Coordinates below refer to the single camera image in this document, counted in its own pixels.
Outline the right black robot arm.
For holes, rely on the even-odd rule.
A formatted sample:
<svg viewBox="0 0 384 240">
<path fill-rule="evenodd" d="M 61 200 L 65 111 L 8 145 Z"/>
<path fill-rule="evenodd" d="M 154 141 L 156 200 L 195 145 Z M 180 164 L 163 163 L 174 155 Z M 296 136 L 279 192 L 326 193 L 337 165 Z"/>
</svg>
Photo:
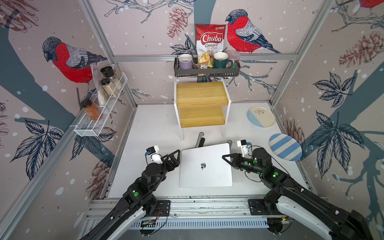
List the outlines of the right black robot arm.
<svg viewBox="0 0 384 240">
<path fill-rule="evenodd" d="M 371 240 L 373 236 L 359 212 L 348 212 L 315 195 L 297 183 L 289 174 L 272 164 L 264 149 L 253 151 L 250 159 L 242 154 L 223 155 L 234 169 L 254 173 L 269 189 L 260 203 L 268 215 L 280 213 L 293 218 L 325 240 Z"/>
</svg>

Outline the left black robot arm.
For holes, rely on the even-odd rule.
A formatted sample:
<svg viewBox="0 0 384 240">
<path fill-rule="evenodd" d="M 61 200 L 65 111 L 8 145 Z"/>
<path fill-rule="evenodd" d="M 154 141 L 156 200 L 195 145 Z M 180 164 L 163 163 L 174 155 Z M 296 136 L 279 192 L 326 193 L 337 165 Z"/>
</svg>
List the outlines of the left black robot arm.
<svg viewBox="0 0 384 240">
<path fill-rule="evenodd" d="M 83 240 L 117 240 L 134 223 L 150 217 L 139 225 L 140 231 L 149 236 L 156 231 L 147 227 L 154 225 L 160 217 L 170 215 L 170 201 L 159 201 L 153 192 L 165 181 L 166 174 L 175 170 L 181 161 L 181 151 L 176 150 L 162 156 L 155 148 L 147 149 L 146 156 L 160 157 L 160 163 L 150 163 L 142 175 L 131 184 L 117 205 L 92 230 L 85 234 Z"/>
</svg>

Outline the silver laptop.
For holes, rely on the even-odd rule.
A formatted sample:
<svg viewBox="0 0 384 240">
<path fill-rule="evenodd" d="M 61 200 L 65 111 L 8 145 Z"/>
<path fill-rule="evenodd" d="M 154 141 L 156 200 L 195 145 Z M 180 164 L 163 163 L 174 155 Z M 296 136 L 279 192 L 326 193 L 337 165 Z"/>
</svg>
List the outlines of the silver laptop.
<svg viewBox="0 0 384 240">
<path fill-rule="evenodd" d="M 228 143 L 183 150 L 180 188 L 231 187 L 232 167 L 222 158 L 228 154 Z"/>
</svg>

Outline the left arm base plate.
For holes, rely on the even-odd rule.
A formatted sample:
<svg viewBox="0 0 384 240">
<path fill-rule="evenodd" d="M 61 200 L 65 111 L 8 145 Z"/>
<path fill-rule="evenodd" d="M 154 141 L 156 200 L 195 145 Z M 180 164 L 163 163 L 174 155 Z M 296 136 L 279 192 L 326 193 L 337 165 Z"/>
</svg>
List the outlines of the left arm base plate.
<svg viewBox="0 0 384 240">
<path fill-rule="evenodd" d="M 171 201 L 155 201 L 145 208 L 146 217 L 168 217 L 170 209 Z"/>
</svg>

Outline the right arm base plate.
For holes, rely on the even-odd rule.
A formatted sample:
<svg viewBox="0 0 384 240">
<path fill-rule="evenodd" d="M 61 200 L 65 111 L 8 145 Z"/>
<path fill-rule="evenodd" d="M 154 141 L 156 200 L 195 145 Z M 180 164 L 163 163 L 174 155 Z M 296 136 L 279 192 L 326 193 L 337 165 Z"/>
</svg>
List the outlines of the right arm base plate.
<svg viewBox="0 0 384 240">
<path fill-rule="evenodd" d="M 251 216 L 286 216 L 278 211 L 276 204 L 266 203 L 264 199 L 249 199 L 248 206 Z"/>
</svg>

